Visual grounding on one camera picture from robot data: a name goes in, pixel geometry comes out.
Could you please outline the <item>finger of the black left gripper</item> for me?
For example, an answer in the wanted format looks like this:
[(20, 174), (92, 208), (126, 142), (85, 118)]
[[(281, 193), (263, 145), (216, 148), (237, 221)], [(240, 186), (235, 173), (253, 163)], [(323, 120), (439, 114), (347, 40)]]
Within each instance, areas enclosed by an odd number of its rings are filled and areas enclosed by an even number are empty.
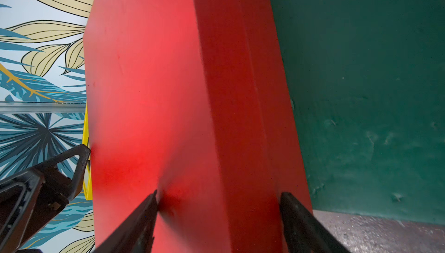
[(43, 161), (34, 168), (44, 175), (46, 186), (71, 201), (82, 190), (89, 157), (90, 149), (81, 144)]

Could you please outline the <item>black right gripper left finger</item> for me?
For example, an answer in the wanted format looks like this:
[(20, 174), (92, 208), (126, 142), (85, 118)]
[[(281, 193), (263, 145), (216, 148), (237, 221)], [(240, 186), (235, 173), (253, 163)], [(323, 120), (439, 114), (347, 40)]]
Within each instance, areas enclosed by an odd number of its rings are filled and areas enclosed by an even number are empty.
[(150, 253), (158, 212), (156, 193), (150, 194), (125, 221), (96, 247), (96, 253)]

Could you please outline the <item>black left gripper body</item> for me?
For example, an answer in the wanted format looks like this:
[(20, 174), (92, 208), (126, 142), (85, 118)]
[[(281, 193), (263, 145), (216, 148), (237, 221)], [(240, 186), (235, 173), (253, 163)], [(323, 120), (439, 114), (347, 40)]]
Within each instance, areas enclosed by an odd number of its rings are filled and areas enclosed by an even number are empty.
[(65, 184), (55, 172), (30, 168), (1, 180), (1, 252), (14, 253), (69, 203)]

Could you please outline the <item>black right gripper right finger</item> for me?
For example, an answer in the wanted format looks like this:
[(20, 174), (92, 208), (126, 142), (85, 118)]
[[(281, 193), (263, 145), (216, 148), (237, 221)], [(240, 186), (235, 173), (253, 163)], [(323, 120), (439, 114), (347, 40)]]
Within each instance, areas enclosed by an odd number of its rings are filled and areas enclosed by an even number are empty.
[(290, 253), (349, 253), (291, 193), (280, 195), (283, 234)]

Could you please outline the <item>red shoebox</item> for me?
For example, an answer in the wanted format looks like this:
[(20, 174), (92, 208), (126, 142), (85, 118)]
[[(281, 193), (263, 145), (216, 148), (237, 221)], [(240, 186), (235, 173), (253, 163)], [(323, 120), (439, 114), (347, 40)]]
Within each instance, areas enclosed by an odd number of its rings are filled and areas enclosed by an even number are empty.
[(84, 34), (97, 245), (151, 193), (155, 253), (285, 253), (310, 207), (270, 0), (94, 0)]

